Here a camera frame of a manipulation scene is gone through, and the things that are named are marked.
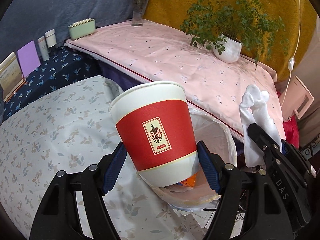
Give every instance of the red cloth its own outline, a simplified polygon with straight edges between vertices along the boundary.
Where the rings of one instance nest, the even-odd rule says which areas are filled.
[[[295,115],[291,117],[291,120],[288,122],[283,122],[284,133],[286,141],[293,144],[297,149],[299,149],[299,129],[296,121]]]

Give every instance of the pink mattress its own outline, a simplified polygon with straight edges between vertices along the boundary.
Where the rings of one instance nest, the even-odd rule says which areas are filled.
[[[246,87],[257,85],[270,94],[268,111],[281,138],[283,119],[274,86],[275,72],[246,58],[227,64],[204,48],[190,47],[190,36],[168,26],[145,21],[99,28],[93,35],[66,45],[106,62],[142,83],[170,80],[183,85],[189,103],[224,122],[243,141],[239,104]]]

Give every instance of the yellow fabric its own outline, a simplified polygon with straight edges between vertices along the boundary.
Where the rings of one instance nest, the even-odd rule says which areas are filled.
[[[145,19],[167,25],[176,29],[184,19],[187,18],[186,11],[190,4],[196,0],[150,0],[144,16]],[[299,2],[298,0],[269,0],[265,3],[266,11],[269,15],[280,16],[286,26],[286,36],[290,41],[289,53],[284,56],[279,43],[281,38],[273,47],[271,60],[260,59],[261,62],[269,65],[277,71],[279,81],[283,81],[289,76],[288,60],[293,56],[297,46],[299,33]],[[304,53],[307,51],[311,41],[314,28],[316,26],[316,12],[308,0],[301,0],[301,35],[297,53],[296,63],[299,64]]]

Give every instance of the purple card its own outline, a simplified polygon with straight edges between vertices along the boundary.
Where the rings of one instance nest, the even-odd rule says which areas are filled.
[[[18,50],[18,59],[24,77],[28,76],[40,66],[40,60],[34,41],[30,41],[27,45]]]

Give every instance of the white cable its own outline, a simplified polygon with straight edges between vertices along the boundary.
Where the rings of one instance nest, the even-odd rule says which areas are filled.
[[[290,58],[289,60],[289,63],[288,63],[288,68],[289,68],[289,71],[290,71],[290,76],[289,76],[289,80],[288,80],[288,84],[287,84],[287,87],[285,89],[285,92],[284,92],[284,97],[283,97],[283,101],[281,103],[281,108],[283,106],[283,103],[284,103],[284,100],[285,100],[285,96],[287,95],[287,90],[288,90],[288,86],[289,86],[289,83],[290,83],[290,79],[291,79],[291,73],[292,73],[292,70],[293,70],[293,65],[294,65],[294,57],[297,53],[297,50],[298,50],[298,46],[299,46],[299,41],[300,41],[300,34],[301,34],[301,1],[299,0],[299,35],[298,35],[298,42],[297,42],[297,47],[294,51],[294,54],[293,56]]]

